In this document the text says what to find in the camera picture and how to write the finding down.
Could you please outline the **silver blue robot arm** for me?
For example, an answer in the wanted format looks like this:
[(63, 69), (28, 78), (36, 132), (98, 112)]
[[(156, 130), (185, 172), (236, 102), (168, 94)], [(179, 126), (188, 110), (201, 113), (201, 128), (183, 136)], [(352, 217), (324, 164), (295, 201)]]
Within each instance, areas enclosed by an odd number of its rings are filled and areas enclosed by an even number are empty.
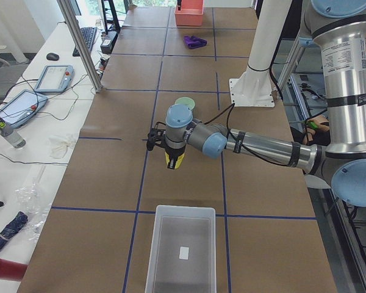
[(300, 31), (321, 49), (329, 116), (328, 146), (302, 145), (202, 123), (172, 105), (161, 133), (167, 166), (191, 145), (216, 158), (231, 150), (325, 180), (346, 203), (366, 207), (366, 1), (304, 1)]

